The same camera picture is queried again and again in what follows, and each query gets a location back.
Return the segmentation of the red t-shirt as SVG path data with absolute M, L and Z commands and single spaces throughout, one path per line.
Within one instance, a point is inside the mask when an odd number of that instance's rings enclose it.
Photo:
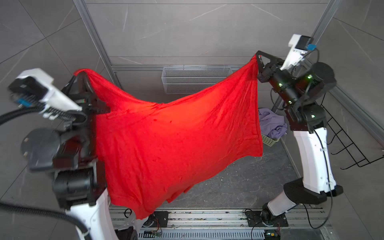
M 93 70 L 83 73 L 111 110 L 95 118 L 111 202 L 138 219 L 234 161 L 263 154 L 256 57 L 214 86 L 166 104 L 139 100 Z

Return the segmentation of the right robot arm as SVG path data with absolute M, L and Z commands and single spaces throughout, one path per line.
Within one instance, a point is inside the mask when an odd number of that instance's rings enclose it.
M 317 99 L 336 86 L 333 69 L 314 63 L 294 77 L 284 60 L 258 51 L 258 80 L 270 83 L 285 103 L 284 111 L 298 143 L 303 177 L 284 184 L 284 190 L 263 206 L 261 221 L 273 226 L 279 217 L 298 205 L 319 205 L 343 193 L 333 177 L 327 148 L 327 118 Z

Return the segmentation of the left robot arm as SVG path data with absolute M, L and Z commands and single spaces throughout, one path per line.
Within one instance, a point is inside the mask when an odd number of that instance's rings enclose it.
M 69 115 L 63 130 L 31 131 L 21 152 L 31 172 L 53 173 L 53 191 L 66 216 L 80 222 L 82 240 L 117 239 L 108 209 L 105 166 L 95 150 L 95 118 L 110 110 L 101 101 L 85 72 L 73 76 L 59 90 L 53 78 L 41 69 L 23 71 L 18 80 L 27 102 L 42 103 L 45 118 Z

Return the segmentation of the purple t-shirt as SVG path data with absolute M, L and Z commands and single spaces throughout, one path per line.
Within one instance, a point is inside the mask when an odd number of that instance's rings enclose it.
M 279 139 L 286 134 L 288 125 L 284 116 L 277 115 L 267 108 L 259 108 L 261 133 L 270 139 Z

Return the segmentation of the green plastic basket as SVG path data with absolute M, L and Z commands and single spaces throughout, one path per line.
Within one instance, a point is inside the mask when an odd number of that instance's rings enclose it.
M 268 136 L 265 136 L 263 134 L 261 134 L 261 136 L 262 136 L 263 144 L 268 146 L 268 147 L 272 147 L 274 144 L 276 144 L 280 140 L 280 138 L 273 139 L 273 138 L 269 138 Z

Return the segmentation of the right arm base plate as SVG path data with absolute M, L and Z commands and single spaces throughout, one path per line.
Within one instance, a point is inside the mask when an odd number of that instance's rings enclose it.
M 288 221 L 285 214 L 273 216 L 267 210 L 253 211 L 246 209 L 244 211 L 249 227 L 288 227 Z

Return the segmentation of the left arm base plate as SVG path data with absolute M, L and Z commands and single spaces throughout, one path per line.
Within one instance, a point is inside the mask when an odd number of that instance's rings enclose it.
M 151 214 L 147 221 L 143 224 L 146 228 L 166 228 L 169 221 L 169 212 L 155 211 Z

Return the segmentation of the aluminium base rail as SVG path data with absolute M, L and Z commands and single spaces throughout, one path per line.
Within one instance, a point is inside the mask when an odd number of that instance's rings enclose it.
M 142 227 L 137 240 L 336 240 L 321 208 L 285 213 L 288 227 L 249 227 L 246 209 L 160 209 L 169 212 L 166 228 Z

